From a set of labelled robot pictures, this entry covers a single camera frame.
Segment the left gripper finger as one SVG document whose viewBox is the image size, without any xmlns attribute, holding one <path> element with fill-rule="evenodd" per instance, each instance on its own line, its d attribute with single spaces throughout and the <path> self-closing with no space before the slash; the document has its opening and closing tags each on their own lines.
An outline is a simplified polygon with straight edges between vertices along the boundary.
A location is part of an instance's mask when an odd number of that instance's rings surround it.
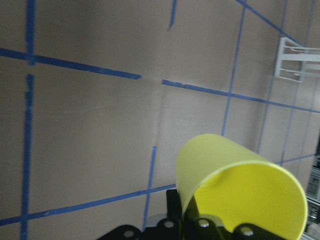
<svg viewBox="0 0 320 240">
<path fill-rule="evenodd" d="M 167 217 L 177 220 L 181 224 L 194 222 L 200 217 L 196 199 L 193 196 L 187 204 L 187 208 L 183 210 L 181 198 L 176 189 L 166 191 Z"/>
</svg>

